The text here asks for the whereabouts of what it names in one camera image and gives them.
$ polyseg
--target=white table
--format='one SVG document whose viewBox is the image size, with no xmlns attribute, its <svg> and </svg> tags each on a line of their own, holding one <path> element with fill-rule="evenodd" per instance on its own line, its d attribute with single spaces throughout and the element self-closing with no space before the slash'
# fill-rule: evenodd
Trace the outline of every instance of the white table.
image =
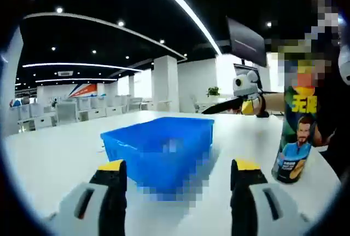
<svg viewBox="0 0 350 236">
<path fill-rule="evenodd" d="M 187 193 L 182 202 L 151 200 L 150 195 L 137 190 L 134 182 L 128 179 L 126 235 L 230 235 L 231 160 L 253 160 L 261 165 L 269 182 L 278 183 L 271 176 L 271 168 L 282 121 L 274 116 L 141 111 L 61 125 L 9 136 L 5 141 L 9 165 L 18 187 L 26 191 L 24 197 L 39 216 L 48 216 L 58 210 L 60 200 L 71 189 L 82 181 L 88 182 L 97 167 L 108 161 L 101 152 L 100 133 L 163 116 L 215 119 L 213 154 L 216 162 L 207 165 L 214 167 L 202 191 L 198 187 L 196 193 Z M 301 179 L 293 185 L 279 184 L 297 202 L 299 211 L 314 220 L 340 182 L 313 148 Z"/>
</svg>

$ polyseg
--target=person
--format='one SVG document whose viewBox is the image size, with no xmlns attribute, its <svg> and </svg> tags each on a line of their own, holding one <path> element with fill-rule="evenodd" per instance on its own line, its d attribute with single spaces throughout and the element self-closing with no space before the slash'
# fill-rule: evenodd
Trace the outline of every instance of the person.
<svg viewBox="0 0 350 236">
<path fill-rule="evenodd" d="M 15 102 L 13 101 L 13 99 L 10 102 L 10 107 L 16 107 L 16 106 L 21 106 L 21 101 L 16 100 Z"/>
<path fill-rule="evenodd" d="M 296 142 L 288 143 L 284 146 L 282 152 L 279 154 L 282 165 L 283 160 L 302 159 L 306 158 L 310 152 L 311 144 L 308 142 L 310 136 L 310 127 L 313 121 L 311 117 L 301 117 L 298 121 L 296 131 Z"/>
</svg>

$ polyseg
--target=black ceiling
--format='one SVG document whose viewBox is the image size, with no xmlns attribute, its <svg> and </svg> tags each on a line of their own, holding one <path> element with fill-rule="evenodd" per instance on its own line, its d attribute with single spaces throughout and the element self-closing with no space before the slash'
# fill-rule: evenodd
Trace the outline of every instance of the black ceiling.
<svg viewBox="0 0 350 236">
<path fill-rule="evenodd" d="M 304 32 L 305 21 L 298 10 L 305 11 L 310 7 L 309 4 L 304 4 L 304 0 L 185 1 L 215 41 L 229 39 L 226 16 L 252 28 L 264 38 L 273 38 L 275 34 L 282 32 L 291 34 L 296 31 L 298 24 L 301 27 L 299 30 Z M 31 0 L 26 14 L 53 12 L 57 6 L 61 6 L 65 13 L 85 15 L 112 23 L 123 20 L 128 29 L 155 41 L 164 39 L 166 46 L 180 54 L 186 53 L 189 61 L 215 57 L 215 50 L 210 45 L 198 47 L 200 44 L 207 44 L 207 38 L 174 0 Z M 272 21 L 271 29 L 266 27 L 267 21 Z M 125 67 L 163 55 L 181 59 L 159 45 L 119 29 L 86 20 L 43 16 L 22 20 L 20 28 L 24 48 L 17 77 L 20 78 L 19 83 L 25 81 L 26 85 L 18 87 L 19 90 L 28 86 L 36 87 L 38 84 L 35 80 L 58 78 L 54 75 L 57 71 L 74 71 L 75 78 L 107 78 L 116 71 L 96 67 L 22 68 L 24 64 L 82 62 Z M 220 50 L 228 53 L 230 47 L 222 46 Z M 151 64 L 142 66 L 142 69 L 147 67 L 151 67 Z"/>
</svg>

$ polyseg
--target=white wall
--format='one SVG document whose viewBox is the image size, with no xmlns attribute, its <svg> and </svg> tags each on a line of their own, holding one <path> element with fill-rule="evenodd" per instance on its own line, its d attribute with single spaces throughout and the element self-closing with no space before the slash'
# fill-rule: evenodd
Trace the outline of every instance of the white wall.
<svg viewBox="0 0 350 236">
<path fill-rule="evenodd" d="M 83 89 L 92 84 L 82 84 L 76 91 Z M 60 102 L 69 97 L 69 94 L 76 87 L 76 84 L 63 84 L 63 85 L 46 85 L 43 87 L 37 88 L 37 99 L 38 103 L 41 103 L 43 106 L 51 105 L 54 98 Z M 79 96 L 90 96 L 91 94 L 97 95 L 97 91 L 88 92 Z"/>
<path fill-rule="evenodd" d="M 217 86 L 215 59 L 178 64 L 180 112 L 195 112 L 191 95 L 197 101 L 207 98 L 209 87 Z"/>
</svg>

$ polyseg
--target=computer monitor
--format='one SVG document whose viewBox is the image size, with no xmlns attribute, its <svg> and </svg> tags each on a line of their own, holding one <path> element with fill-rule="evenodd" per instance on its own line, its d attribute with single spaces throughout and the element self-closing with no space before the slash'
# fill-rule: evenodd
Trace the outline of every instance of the computer monitor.
<svg viewBox="0 0 350 236">
<path fill-rule="evenodd" d="M 234 67 L 236 70 L 236 75 L 247 74 L 249 73 L 249 71 L 254 71 L 258 76 L 258 81 L 256 82 L 256 84 L 258 85 L 258 88 L 259 89 L 263 88 L 263 85 L 261 84 L 261 80 L 260 80 L 260 74 L 257 68 L 246 66 L 246 65 L 239 65 L 239 64 L 234 64 Z"/>
<path fill-rule="evenodd" d="M 232 54 L 266 67 L 265 41 L 262 36 L 231 18 L 227 20 Z"/>
</svg>

